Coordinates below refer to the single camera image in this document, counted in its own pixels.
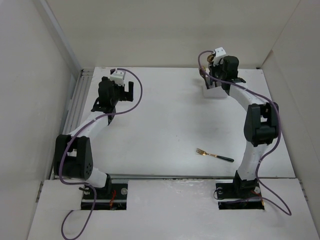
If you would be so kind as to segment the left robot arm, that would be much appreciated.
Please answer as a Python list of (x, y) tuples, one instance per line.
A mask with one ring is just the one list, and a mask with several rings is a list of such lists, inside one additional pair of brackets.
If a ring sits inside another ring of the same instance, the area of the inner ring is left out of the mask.
[(118, 102), (134, 100), (134, 83), (128, 82), (128, 90), (121, 77), (102, 77), (98, 84), (98, 97), (87, 119), (68, 134), (60, 134), (55, 140), (54, 174), (60, 181), (70, 185), (66, 179), (76, 179), (92, 186), (100, 198), (107, 198), (112, 192), (109, 174), (94, 167), (91, 140), (113, 121)]

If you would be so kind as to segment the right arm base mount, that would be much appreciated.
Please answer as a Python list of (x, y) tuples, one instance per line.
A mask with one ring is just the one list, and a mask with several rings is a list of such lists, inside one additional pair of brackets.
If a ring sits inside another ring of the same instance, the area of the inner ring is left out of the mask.
[(236, 188), (232, 182), (215, 184), (214, 198), (218, 200), (219, 210), (264, 210), (259, 185), (250, 188)]

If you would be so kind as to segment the gold fork green handle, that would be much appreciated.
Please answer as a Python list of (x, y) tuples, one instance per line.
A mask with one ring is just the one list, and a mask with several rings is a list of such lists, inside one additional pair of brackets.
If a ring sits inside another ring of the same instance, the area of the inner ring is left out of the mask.
[(196, 153), (201, 155), (201, 156), (210, 156), (210, 157), (214, 157), (229, 163), (233, 163), (235, 160), (229, 157), (225, 157), (225, 156), (221, 156), (221, 155), (217, 155), (217, 154), (213, 154), (213, 153), (208, 153), (200, 148), (196, 148)]

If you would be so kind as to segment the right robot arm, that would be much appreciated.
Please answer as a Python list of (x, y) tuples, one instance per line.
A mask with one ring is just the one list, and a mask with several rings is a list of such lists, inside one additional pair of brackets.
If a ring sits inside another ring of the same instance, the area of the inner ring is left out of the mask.
[(278, 105), (248, 89), (246, 81), (238, 76), (239, 60), (235, 56), (208, 57), (212, 82), (220, 81), (226, 94), (235, 99), (246, 111), (243, 133), (246, 147), (242, 162), (232, 182), (216, 184), (219, 200), (245, 199), (259, 188), (257, 168), (268, 146), (279, 135)]

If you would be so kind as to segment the brown wooden spoon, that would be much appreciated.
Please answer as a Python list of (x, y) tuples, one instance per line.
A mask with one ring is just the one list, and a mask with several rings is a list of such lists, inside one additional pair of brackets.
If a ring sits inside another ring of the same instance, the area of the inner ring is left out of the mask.
[(199, 70), (199, 74), (201, 76), (205, 76), (206, 75), (206, 68), (204, 66), (200, 66), (198, 70)]

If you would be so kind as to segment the gold spoon green handle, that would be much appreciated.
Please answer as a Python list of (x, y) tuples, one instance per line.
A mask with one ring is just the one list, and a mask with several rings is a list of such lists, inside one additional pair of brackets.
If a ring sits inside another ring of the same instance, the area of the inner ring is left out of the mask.
[(207, 62), (208, 63), (213, 63), (214, 62), (214, 59), (215, 59), (215, 56), (213, 54), (210, 54), (208, 57), (207, 57)]

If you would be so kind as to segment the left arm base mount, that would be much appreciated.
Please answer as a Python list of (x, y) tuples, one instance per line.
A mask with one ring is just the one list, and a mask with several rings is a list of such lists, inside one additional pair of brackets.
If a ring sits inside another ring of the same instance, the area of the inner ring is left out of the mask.
[[(127, 209), (128, 181), (116, 179), (110, 190), (96, 188), (94, 210), (122, 211)], [(85, 185), (79, 188), (82, 191), (81, 210), (90, 210), (94, 202), (93, 190)]]

